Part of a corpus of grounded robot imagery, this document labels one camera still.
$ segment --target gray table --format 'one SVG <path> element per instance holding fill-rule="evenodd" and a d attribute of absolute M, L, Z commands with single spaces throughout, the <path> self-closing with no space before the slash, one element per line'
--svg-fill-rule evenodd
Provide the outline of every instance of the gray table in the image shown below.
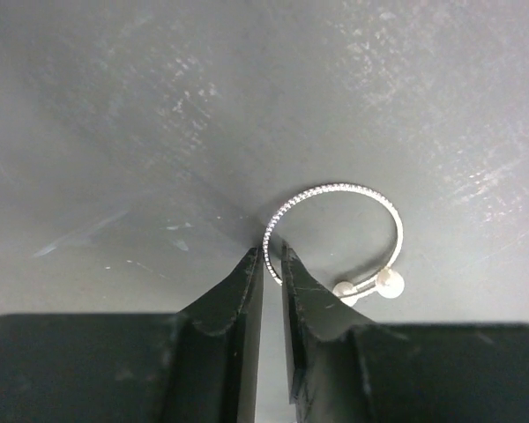
<path fill-rule="evenodd" d="M 363 314 L 529 322 L 529 0 L 286 3 L 0 0 L 0 314 L 182 308 L 341 181 L 406 228 Z M 392 228 L 332 194 L 279 233 L 332 286 Z M 257 421 L 287 423 L 267 282 Z"/>

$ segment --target pearl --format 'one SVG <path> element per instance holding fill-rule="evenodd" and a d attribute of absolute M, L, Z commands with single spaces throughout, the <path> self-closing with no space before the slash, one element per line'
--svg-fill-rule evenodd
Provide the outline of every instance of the pearl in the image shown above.
<path fill-rule="evenodd" d="M 376 290 L 384 298 L 398 298 L 406 287 L 402 275 L 392 269 L 382 269 L 376 276 Z"/>
<path fill-rule="evenodd" d="M 358 295 L 355 295 L 353 297 L 344 297 L 345 295 L 350 295 L 354 292 L 354 285 L 350 282 L 339 282 L 335 287 L 333 288 L 333 293 L 335 296 L 337 296 L 339 299 L 341 299 L 341 302 L 343 304 L 347 304 L 349 307 L 352 307 L 356 302 L 359 300 Z"/>

